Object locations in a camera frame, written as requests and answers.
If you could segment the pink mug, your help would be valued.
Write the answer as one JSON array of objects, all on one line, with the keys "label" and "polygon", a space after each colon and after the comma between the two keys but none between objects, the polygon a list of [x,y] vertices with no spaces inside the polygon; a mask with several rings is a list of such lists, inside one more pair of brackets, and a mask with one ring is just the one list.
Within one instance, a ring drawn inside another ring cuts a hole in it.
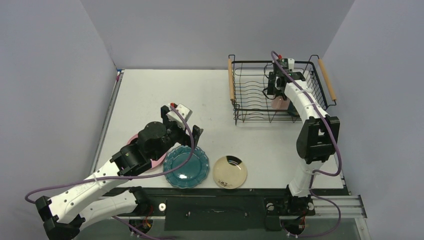
[{"label": "pink mug", "polygon": [[277,96],[271,101],[271,107],[274,110],[288,110],[290,103],[289,99],[284,100],[282,96]]}]

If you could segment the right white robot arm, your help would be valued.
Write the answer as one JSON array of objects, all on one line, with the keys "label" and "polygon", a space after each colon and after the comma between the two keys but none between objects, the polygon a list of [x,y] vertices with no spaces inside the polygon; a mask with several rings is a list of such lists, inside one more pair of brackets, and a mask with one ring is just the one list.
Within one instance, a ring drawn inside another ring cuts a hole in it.
[{"label": "right white robot arm", "polygon": [[304,214],[310,211],[311,190],[315,176],[335,177],[341,172],[339,166],[334,173],[321,169],[330,156],[341,157],[337,145],[340,120],[328,113],[317,103],[307,82],[294,79],[296,72],[269,73],[267,94],[289,100],[302,121],[296,140],[296,151],[300,163],[294,178],[287,186],[288,196],[282,199],[282,207],[288,214]]}]

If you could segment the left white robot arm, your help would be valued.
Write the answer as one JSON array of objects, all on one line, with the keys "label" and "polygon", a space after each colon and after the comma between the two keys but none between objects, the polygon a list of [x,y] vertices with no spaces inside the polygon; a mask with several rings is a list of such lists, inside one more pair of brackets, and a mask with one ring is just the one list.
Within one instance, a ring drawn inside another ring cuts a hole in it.
[{"label": "left white robot arm", "polygon": [[130,180],[145,178],[152,163],[176,144],[195,150],[203,130],[198,126],[189,128],[192,111],[183,104],[169,103],[161,107],[160,114],[160,122],[148,123],[135,139],[86,179],[64,184],[64,192],[41,196],[34,202],[50,240],[71,240],[82,229],[106,218],[133,212],[143,215],[149,210],[141,187],[131,187],[109,198],[104,195]]}]

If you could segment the dark bowl beige inside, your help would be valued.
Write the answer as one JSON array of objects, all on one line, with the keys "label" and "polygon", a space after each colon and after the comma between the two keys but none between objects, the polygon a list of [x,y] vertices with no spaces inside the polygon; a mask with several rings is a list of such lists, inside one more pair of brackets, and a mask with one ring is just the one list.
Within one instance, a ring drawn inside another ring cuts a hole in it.
[{"label": "dark bowl beige inside", "polygon": [[295,106],[293,105],[292,102],[290,102],[289,105],[288,105],[288,107],[287,107],[287,113],[290,116],[295,117],[295,118],[299,118],[300,117],[297,109],[295,108]]}]

